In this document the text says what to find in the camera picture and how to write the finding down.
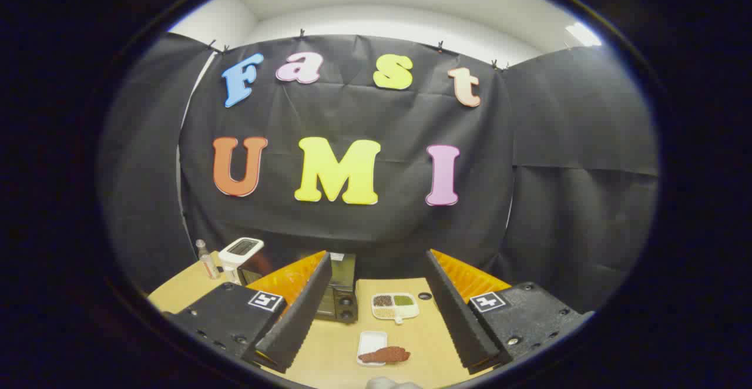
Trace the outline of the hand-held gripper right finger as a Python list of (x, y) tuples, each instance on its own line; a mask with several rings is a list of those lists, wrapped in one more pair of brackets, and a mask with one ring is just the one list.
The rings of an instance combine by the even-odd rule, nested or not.
[(537, 283), (510, 285), (437, 250), (425, 252), (424, 274), (470, 374), (526, 360), (593, 317)]

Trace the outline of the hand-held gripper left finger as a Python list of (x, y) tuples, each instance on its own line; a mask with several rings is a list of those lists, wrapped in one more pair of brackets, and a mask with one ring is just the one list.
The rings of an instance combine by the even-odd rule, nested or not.
[(285, 373), (330, 280), (330, 254), (320, 251), (247, 286), (223, 282), (166, 317), (221, 354)]

